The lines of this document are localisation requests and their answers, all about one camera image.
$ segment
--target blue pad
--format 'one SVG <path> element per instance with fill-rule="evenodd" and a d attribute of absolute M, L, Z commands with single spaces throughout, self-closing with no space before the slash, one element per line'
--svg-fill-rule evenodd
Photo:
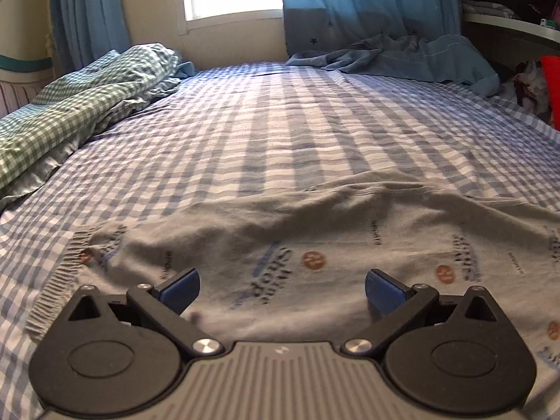
<path fill-rule="evenodd" d="M 366 275 L 366 297 L 382 316 L 391 313 L 407 300 L 403 290 L 373 270 Z"/>
<path fill-rule="evenodd" d="M 201 278 L 196 270 L 187 273 L 161 291 L 158 300 L 177 314 L 196 300 L 201 291 Z"/>

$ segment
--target ribbed hem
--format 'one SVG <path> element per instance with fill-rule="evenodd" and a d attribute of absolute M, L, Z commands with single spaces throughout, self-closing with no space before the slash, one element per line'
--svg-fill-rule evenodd
<path fill-rule="evenodd" d="M 102 222 L 91 227 L 83 227 L 74 233 L 66 248 L 62 262 L 51 275 L 29 313 L 25 326 L 32 339 L 43 338 L 62 308 L 74 294 L 76 278 L 83 268 L 79 255 L 90 245 L 91 236 L 104 224 Z"/>

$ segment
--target teal stripe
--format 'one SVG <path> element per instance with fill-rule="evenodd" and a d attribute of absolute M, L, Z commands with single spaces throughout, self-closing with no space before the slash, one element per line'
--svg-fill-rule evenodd
<path fill-rule="evenodd" d="M 15 58 L 0 55 L 0 69 L 12 72 L 36 72 L 52 68 L 52 58 L 41 60 L 16 60 Z"/>

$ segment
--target green checkered blanket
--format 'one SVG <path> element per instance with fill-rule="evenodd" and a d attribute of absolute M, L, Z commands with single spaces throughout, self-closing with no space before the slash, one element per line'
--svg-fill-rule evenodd
<path fill-rule="evenodd" d="M 89 137 L 175 92 L 180 56 L 161 44 L 111 51 L 0 120 L 0 211 L 35 191 Z"/>

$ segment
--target blue gripper pad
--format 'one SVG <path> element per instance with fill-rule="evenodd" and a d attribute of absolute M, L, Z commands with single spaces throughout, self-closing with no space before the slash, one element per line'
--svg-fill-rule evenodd
<path fill-rule="evenodd" d="M 201 278 L 196 270 L 192 270 L 186 274 L 181 273 L 177 279 L 170 281 L 160 291 L 158 300 L 170 310 L 181 314 L 198 297 L 201 291 Z"/>
<path fill-rule="evenodd" d="M 366 297 L 382 316 L 397 309 L 410 298 L 411 293 L 410 288 L 380 270 L 371 269 L 367 272 Z"/>

